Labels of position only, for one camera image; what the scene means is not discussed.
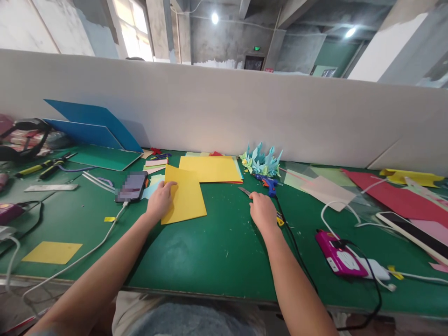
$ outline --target green table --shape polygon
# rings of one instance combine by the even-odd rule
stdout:
[[[170,164],[178,166],[184,152],[170,152]],[[139,159],[124,172],[106,169],[91,171],[94,176],[110,179],[120,186],[129,171],[141,170],[144,160]],[[79,165],[68,163],[67,168]],[[249,191],[267,193],[248,173],[243,186]],[[80,173],[58,172],[49,183],[73,180],[79,184],[76,191],[23,193],[35,177],[15,181],[0,194],[0,202],[19,202],[44,199],[43,222],[21,239],[22,248],[13,268],[16,279],[52,276],[66,266],[20,262],[42,241],[82,243],[69,264],[95,247],[106,235],[110,223],[104,217],[115,216],[121,208],[109,193]],[[266,248],[260,232],[249,213],[249,199],[237,184],[202,183],[201,189],[207,216],[185,222],[158,225],[125,283],[125,288],[151,293],[173,293],[206,297],[246,300],[276,304],[273,279]],[[287,185],[277,188],[285,217],[292,227],[301,256],[307,265],[323,303],[346,311],[371,311],[377,304],[377,293],[371,280],[343,280],[335,276],[315,241],[316,229],[325,229],[320,218],[323,204],[312,196]],[[105,253],[145,211],[146,201],[132,203],[124,211],[104,245],[79,265],[62,274],[58,281],[69,283],[78,279]],[[36,220],[37,212],[18,218],[14,224]],[[354,228],[353,215],[329,209],[326,219],[340,236],[355,242],[369,258],[381,265],[395,265],[400,271],[448,280],[448,274],[431,268],[431,258],[416,245],[396,238],[377,227]],[[292,247],[292,242],[283,233]],[[12,249],[0,255],[0,273],[5,274]],[[410,313],[420,316],[448,315],[448,286],[411,279],[392,279],[398,288],[390,293],[382,289],[383,314]]]

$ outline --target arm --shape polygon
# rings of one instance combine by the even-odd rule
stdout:
[[[151,229],[168,211],[170,188],[160,182],[147,211],[95,264],[93,264],[27,333],[54,328],[64,335],[87,335],[99,315],[123,286]]]
[[[333,321],[277,226],[277,210],[271,199],[255,192],[250,198],[251,216],[266,244],[275,292],[289,333],[337,336]]]

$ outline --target hand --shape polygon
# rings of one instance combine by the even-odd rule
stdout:
[[[155,219],[156,223],[168,212],[168,209],[173,202],[171,197],[171,187],[177,182],[160,181],[155,192],[148,200],[148,208],[146,209],[146,216]]]
[[[277,210],[269,196],[253,192],[249,196],[253,203],[251,216],[261,234],[269,234],[277,228]]]

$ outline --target phone screen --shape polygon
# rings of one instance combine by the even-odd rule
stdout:
[[[408,222],[407,220],[405,220],[403,217],[400,217],[396,213],[380,212],[380,215],[386,218],[387,220],[391,221],[392,223],[394,223],[396,226],[403,229],[407,233],[409,233],[411,236],[417,238],[419,241],[421,241],[423,244],[436,251],[441,256],[448,259],[448,246],[443,244],[441,241],[423,232],[418,227],[414,226],[411,222]]]
[[[145,171],[131,172],[115,196],[115,202],[130,202],[140,199],[147,175],[148,173]]]

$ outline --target forearm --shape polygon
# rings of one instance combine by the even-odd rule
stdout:
[[[291,335],[337,335],[319,296],[295,259],[279,227],[264,234],[275,292]]]
[[[142,215],[136,223],[54,304],[31,332],[57,324],[70,326],[83,321],[82,332],[95,324],[123,286],[156,219]]]

